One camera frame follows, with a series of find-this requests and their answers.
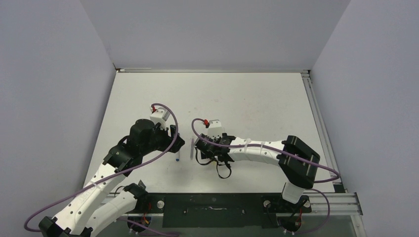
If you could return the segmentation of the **purple pen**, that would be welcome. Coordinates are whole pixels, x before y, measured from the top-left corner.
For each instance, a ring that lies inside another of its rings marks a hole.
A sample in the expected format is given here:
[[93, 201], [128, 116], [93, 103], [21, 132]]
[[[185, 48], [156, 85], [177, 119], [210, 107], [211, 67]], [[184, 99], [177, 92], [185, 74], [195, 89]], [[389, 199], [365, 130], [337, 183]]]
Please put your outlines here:
[[195, 139], [191, 138], [190, 160], [194, 159], [194, 144], [195, 144]]

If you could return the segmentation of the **blue marker pen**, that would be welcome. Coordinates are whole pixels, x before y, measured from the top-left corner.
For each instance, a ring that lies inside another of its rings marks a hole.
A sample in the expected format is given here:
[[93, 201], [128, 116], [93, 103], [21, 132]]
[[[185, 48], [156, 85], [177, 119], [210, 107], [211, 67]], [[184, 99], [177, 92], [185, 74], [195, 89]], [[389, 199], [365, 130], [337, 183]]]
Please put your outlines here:
[[180, 161], [180, 152], [177, 152], [177, 153], [175, 154], [175, 161], [176, 161], [176, 162], [179, 162], [179, 161]]

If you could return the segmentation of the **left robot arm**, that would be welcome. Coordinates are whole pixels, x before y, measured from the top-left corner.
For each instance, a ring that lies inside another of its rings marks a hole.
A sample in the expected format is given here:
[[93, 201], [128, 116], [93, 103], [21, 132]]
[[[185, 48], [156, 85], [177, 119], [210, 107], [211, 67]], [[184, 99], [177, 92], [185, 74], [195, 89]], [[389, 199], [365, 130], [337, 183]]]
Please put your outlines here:
[[177, 153], [185, 144], [177, 124], [161, 128], [160, 122], [139, 119], [129, 135], [112, 147], [88, 184], [53, 217], [44, 217], [39, 229], [44, 237], [95, 237], [121, 215], [142, 212], [147, 206], [147, 191], [142, 183], [131, 183], [111, 201], [102, 205], [107, 195], [143, 158], [159, 151]]

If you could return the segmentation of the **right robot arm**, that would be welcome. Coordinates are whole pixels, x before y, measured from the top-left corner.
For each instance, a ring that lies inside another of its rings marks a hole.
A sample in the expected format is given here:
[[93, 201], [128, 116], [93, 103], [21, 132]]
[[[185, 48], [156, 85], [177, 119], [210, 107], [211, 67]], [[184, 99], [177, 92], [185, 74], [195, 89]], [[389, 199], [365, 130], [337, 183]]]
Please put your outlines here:
[[201, 158], [217, 161], [231, 168], [230, 162], [253, 161], [281, 168], [288, 179], [279, 198], [279, 205], [285, 211], [294, 210], [305, 190], [313, 188], [320, 155], [296, 136], [276, 142], [241, 139], [223, 133], [211, 138], [201, 134], [195, 148]]

